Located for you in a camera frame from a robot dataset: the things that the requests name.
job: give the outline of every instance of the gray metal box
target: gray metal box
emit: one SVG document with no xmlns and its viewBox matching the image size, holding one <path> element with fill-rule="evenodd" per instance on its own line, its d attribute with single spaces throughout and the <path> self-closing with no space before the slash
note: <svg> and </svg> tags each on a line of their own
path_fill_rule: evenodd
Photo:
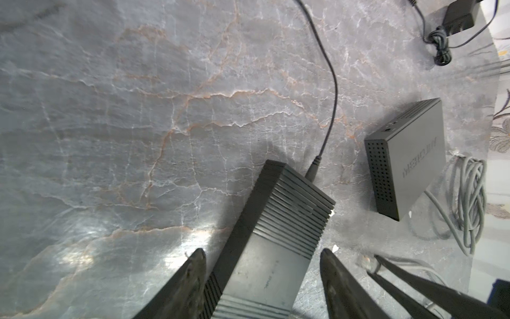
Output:
<svg viewBox="0 0 510 319">
<path fill-rule="evenodd" d="M 365 139 L 377 211 L 400 220 L 446 164 L 441 99 L 424 100 Z"/>
</svg>

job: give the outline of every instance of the marble table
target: marble table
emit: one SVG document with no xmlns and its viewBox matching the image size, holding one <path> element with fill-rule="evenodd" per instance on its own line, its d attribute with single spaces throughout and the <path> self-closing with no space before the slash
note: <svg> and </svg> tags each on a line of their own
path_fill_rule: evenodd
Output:
<svg viewBox="0 0 510 319">
<path fill-rule="evenodd" d="M 422 259 L 466 291 L 471 261 L 430 201 L 375 212 L 367 134 L 443 100 L 448 158 L 488 152 L 498 58 L 488 31 L 434 66 L 405 0 L 314 0 L 339 81 L 316 184 L 337 201 L 294 305 L 327 318 L 318 256 Z M 446 0 L 421 4 L 430 26 Z M 292 0 L 27 0 L 0 4 L 0 317 L 128 319 L 196 248 L 212 268 L 266 159 L 305 173 L 333 82 Z M 461 43 L 481 26 L 451 37 Z M 454 163 L 430 186 L 453 204 Z"/>
</svg>

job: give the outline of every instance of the mercusys logo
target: mercusys logo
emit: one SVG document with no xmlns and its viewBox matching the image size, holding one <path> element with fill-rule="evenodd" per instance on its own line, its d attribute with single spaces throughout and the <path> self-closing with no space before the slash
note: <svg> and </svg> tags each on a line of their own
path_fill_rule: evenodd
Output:
<svg viewBox="0 0 510 319">
<path fill-rule="evenodd" d="M 428 153 L 430 153 L 430 151 L 432 151 L 432 149 L 436 146 L 436 140 L 437 140 L 437 137 L 434 138 L 434 140 L 432 140 L 432 142 L 430 142 L 429 144 L 427 144 L 427 146 L 421 150 L 420 153 L 418 153 L 418 155 L 416 155 L 412 160 L 411 162 L 409 162 L 409 164 L 407 165 L 406 168 L 404 168 L 404 171 L 402 172 L 402 176 L 405 178 L 412 170 L 413 168 L 416 167 L 416 165 L 418 165 L 418 163 L 420 163 L 420 161 L 425 157 L 427 156 Z"/>
</svg>

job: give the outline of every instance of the power connector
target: power connector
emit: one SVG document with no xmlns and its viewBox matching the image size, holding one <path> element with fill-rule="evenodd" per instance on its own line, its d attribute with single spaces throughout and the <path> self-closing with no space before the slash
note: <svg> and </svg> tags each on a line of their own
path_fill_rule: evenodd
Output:
<svg viewBox="0 0 510 319">
<path fill-rule="evenodd" d="M 448 36 L 472 28 L 480 8 L 480 0 L 457 0 L 450 3 L 443 19 Z"/>
</svg>

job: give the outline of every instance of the cable strain relief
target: cable strain relief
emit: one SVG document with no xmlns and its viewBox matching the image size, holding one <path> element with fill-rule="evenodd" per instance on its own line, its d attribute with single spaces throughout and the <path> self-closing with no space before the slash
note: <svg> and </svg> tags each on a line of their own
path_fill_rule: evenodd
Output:
<svg viewBox="0 0 510 319">
<path fill-rule="evenodd" d="M 319 170 L 319 165 L 321 161 L 320 156 L 316 156 L 314 161 L 312 162 L 312 165 L 310 165 L 310 168 L 308 168 L 307 174 L 304 176 L 307 180 L 313 183 L 315 179 L 315 175 L 317 175 L 317 171 Z"/>
</svg>

